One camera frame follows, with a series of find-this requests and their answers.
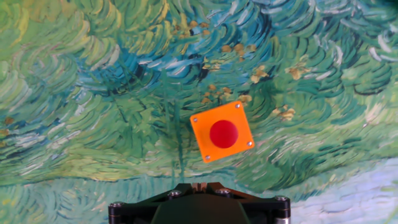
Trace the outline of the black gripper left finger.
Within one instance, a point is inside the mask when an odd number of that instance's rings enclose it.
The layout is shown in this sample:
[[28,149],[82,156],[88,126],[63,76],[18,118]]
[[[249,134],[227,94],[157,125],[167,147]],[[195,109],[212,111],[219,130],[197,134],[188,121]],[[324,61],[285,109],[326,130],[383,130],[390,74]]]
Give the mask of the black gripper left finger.
[[134,219],[141,217],[152,219],[158,207],[172,199],[197,193],[199,183],[178,184],[172,190],[168,190],[151,198],[137,203],[126,203],[122,201],[112,202],[108,205],[108,223],[134,223]]

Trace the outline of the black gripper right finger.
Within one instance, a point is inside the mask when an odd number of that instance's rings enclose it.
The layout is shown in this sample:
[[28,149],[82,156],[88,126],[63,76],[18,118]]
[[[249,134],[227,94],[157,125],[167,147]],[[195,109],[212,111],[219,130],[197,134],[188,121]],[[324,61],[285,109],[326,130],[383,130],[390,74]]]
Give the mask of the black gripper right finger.
[[291,223],[291,201],[284,195],[260,198],[229,189],[219,182],[199,183],[199,194],[230,198],[241,206],[239,214],[247,216],[250,223]]

